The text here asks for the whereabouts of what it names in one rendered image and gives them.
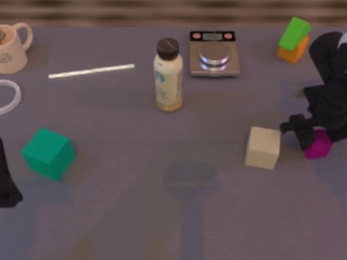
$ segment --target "gray table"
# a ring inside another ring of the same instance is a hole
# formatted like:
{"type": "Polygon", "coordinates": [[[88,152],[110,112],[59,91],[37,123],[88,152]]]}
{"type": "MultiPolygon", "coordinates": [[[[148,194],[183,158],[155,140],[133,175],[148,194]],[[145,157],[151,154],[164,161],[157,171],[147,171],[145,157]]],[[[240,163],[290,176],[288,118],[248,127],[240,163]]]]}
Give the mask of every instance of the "gray table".
{"type": "MultiPolygon", "coordinates": [[[[24,92],[0,117],[24,201],[0,211],[0,259],[347,258],[345,142],[306,161],[289,134],[274,171],[244,166],[251,126],[277,128],[306,110],[293,89],[320,83],[308,55],[295,66],[277,59],[283,27],[234,28],[242,75],[198,79],[186,69],[184,105],[164,113],[154,101],[156,42],[178,39],[188,68],[189,29],[34,29],[28,66],[3,77],[24,92]],[[136,68],[48,79],[127,63],[136,68]],[[70,137],[78,153],[60,183],[21,158],[40,127],[70,137]]],[[[0,105],[10,98],[1,91],[0,105]]]]}

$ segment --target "green cube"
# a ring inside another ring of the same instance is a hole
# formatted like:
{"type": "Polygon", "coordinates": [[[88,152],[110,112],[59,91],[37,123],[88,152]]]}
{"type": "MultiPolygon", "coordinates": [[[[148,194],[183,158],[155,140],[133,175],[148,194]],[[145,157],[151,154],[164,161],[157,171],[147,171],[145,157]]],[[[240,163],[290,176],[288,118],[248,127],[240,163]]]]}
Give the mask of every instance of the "green cube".
{"type": "Polygon", "coordinates": [[[279,47],[289,51],[295,49],[299,42],[310,33],[311,29],[312,27],[307,21],[293,17],[282,35],[278,44],[279,47]]]}
{"type": "Polygon", "coordinates": [[[60,180],[76,155],[71,141],[46,128],[40,130],[22,150],[29,168],[52,180],[60,180]]]}

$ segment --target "purple block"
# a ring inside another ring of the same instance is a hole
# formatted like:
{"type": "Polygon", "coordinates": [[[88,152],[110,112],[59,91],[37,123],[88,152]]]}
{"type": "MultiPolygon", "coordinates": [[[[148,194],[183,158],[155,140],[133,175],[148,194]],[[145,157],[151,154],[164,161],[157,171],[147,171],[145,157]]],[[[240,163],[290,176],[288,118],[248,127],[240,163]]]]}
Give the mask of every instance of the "purple block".
{"type": "Polygon", "coordinates": [[[308,160],[326,157],[332,147],[329,136],[323,129],[316,130],[316,140],[310,148],[304,150],[308,160]]]}

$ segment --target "kitchen scale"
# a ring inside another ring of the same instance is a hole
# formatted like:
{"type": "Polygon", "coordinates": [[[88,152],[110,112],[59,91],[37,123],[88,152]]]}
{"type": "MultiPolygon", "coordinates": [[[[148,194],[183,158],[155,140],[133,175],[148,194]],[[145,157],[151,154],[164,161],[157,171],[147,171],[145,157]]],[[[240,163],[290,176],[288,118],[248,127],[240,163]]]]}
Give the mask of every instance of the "kitchen scale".
{"type": "Polygon", "coordinates": [[[189,49],[192,76],[240,74],[239,52],[233,31],[191,31],[189,49]]]}

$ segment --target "wooden slat background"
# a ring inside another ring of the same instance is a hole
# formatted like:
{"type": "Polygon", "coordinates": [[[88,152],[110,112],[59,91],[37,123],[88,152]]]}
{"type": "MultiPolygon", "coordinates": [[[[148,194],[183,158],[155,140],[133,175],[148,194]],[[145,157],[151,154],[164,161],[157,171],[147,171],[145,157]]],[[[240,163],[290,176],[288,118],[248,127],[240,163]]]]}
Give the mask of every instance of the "wooden slat background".
{"type": "Polygon", "coordinates": [[[33,25],[347,25],[347,0],[0,0],[0,23],[33,25]]]}

